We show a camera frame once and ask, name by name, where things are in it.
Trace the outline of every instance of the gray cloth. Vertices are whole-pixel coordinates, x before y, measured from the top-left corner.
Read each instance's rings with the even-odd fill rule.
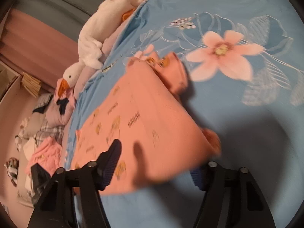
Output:
[[[72,40],[104,0],[17,0],[14,8],[40,20]]]

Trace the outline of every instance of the white cloth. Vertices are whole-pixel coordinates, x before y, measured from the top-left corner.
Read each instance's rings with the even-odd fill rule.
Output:
[[[26,175],[25,177],[24,187],[30,193],[31,196],[34,196],[33,179],[29,175]]]
[[[23,151],[26,159],[29,161],[37,148],[36,140],[31,137],[23,146]]]
[[[103,63],[101,47],[119,27],[122,16],[127,11],[138,7],[143,0],[105,0],[83,26],[78,39],[79,61],[94,69],[101,69]]]

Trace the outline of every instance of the pink flower print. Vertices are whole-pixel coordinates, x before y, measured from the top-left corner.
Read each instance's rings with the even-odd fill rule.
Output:
[[[229,78],[251,81],[252,66],[242,55],[258,55],[264,47],[258,44],[237,45],[243,37],[243,34],[230,30],[225,31],[224,39],[215,32],[206,32],[203,43],[207,48],[198,48],[186,55],[191,62],[202,62],[190,73],[191,80],[209,80],[220,69]]]
[[[154,45],[149,44],[144,51],[137,51],[134,54],[134,57],[139,58],[140,60],[146,60],[148,57],[146,55],[150,54],[154,50]]]

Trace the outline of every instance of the bed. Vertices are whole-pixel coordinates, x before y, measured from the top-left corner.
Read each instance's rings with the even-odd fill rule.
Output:
[[[243,35],[247,67],[204,69],[191,52],[208,47],[207,32]],[[70,169],[76,136],[88,116],[124,74],[137,51],[153,45],[174,51],[192,81],[182,102],[201,127],[216,131],[223,167],[248,167],[270,206],[277,228],[286,227],[304,199],[304,25],[288,0],[146,0],[132,16],[105,62],[80,94],[73,113],[64,167]],[[125,195],[102,196],[111,227],[192,227],[204,193],[185,172],[172,181]],[[81,210],[77,208],[81,225]]]

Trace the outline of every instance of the orange beak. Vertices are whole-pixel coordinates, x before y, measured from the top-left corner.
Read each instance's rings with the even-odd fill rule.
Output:
[[[63,93],[70,88],[68,82],[63,79],[60,83],[60,86],[58,88],[58,97],[61,97]]]

